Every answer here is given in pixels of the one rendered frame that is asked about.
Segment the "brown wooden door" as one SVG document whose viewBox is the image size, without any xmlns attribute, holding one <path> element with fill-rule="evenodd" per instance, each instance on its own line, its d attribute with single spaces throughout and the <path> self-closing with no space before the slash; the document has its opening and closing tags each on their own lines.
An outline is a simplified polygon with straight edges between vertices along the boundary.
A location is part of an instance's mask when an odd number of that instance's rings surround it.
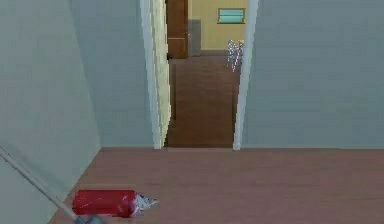
<svg viewBox="0 0 384 224">
<path fill-rule="evenodd" d="M 188 0 L 166 0 L 168 53 L 173 59 L 188 57 Z"/>
</svg>

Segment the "cream open room door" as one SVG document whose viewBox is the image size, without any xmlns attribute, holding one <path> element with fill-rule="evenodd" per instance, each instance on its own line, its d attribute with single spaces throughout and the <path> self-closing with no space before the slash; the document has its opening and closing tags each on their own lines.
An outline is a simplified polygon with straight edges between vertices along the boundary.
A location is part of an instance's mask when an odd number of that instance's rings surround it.
<svg viewBox="0 0 384 224">
<path fill-rule="evenodd" d="M 151 0 L 151 3 L 160 140 L 161 146 L 164 146 L 171 119 L 166 5 L 165 0 Z"/>
</svg>

